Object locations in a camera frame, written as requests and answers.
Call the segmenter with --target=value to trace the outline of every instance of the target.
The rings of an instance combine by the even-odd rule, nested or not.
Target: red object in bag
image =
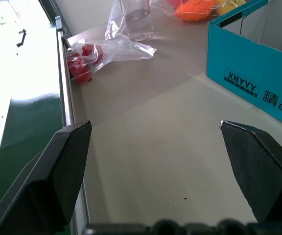
[[[68,58],[68,67],[76,83],[78,85],[81,85],[86,82],[92,81],[92,76],[87,66],[84,64],[84,60],[74,55]]]
[[[89,56],[94,51],[94,45],[85,44],[82,46],[82,56]]]

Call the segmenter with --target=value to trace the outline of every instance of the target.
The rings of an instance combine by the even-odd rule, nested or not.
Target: black handle
[[[24,44],[24,38],[27,35],[27,31],[25,29],[23,29],[22,31],[19,32],[20,34],[23,33],[23,38],[22,41],[20,43],[17,43],[17,47],[21,47]]]

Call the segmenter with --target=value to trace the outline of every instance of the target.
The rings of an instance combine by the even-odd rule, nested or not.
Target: xhyyy logo
[[[259,93],[258,84],[252,82],[249,79],[246,79],[240,76],[239,74],[229,69],[226,69],[224,80],[254,97],[258,96],[258,93]]]

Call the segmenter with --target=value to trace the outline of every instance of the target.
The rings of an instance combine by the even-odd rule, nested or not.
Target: table surface
[[[206,77],[206,22],[153,22],[152,59],[114,62],[74,88],[91,119],[85,184],[92,222],[255,221],[235,180],[221,120],[255,126],[282,145],[282,123]],[[69,39],[100,38],[105,26]]]

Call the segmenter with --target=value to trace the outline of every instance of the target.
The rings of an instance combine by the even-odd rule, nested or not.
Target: glass
[[[153,36],[149,0],[120,0],[130,40],[141,42]]]

